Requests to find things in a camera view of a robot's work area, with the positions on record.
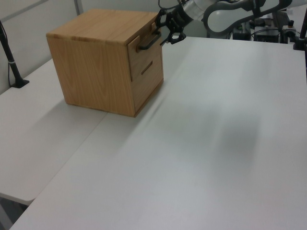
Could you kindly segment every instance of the floor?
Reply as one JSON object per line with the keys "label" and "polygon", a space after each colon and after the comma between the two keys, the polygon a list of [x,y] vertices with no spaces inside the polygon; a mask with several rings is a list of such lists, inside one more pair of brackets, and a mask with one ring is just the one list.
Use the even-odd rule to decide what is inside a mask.
{"label": "floor", "polygon": [[9,230],[26,209],[26,205],[0,197],[0,230]]}

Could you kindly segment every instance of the white tabletop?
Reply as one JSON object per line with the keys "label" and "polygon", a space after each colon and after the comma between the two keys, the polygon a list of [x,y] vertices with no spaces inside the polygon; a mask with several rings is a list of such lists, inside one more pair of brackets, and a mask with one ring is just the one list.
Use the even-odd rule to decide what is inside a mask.
{"label": "white tabletop", "polygon": [[305,56],[187,38],[137,118],[107,114],[12,230],[305,230]]}
{"label": "white tabletop", "polygon": [[49,61],[0,95],[0,196],[30,204],[106,115],[67,105]]}

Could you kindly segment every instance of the drawer handle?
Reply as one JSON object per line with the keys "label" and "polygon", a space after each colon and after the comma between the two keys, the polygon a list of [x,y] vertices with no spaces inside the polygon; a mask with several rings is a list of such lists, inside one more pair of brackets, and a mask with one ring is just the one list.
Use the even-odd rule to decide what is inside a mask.
{"label": "drawer handle", "polygon": [[149,67],[152,66],[152,64],[153,64],[153,61],[151,61],[151,63],[149,63],[148,66],[146,66],[146,68],[142,71],[141,75],[143,75],[149,69]]}
{"label": "drawer handle", "polygon": [[143,46],[140,45],[139,46],[140,50],[147,50],[147,49],[149,49],[161,37],[161,32],[160,31],[155,31],[152,34],[155,35],[154,38],[148,44],[143,45]]}

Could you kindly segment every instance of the wooden box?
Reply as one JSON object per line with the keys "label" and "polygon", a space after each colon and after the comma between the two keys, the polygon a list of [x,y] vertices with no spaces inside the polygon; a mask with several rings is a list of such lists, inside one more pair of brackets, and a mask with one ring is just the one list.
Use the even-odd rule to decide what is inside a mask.
{"label": "wooden box", "polygon": [[66,103],[135,117],[163,83],[156,15],[95,9],[47,33]]}

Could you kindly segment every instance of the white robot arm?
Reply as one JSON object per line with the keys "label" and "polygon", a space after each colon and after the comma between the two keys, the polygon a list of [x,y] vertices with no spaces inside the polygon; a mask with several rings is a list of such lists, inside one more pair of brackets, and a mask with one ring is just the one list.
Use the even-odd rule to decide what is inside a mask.
{"label": "white robot arm", "polygon": [[[157,27],[167,26],[170,30],[164,41],[176,43],[185,38],[183,28],[193,20],[202,21],[210,34],[224,35],[240,23],[266,14],[307,4],[307,0],[240,0],[229,3],[226,0],[181,0],[172,12],[162,8],[158,14]],[[178,39],[172,36],[179,33]]]}

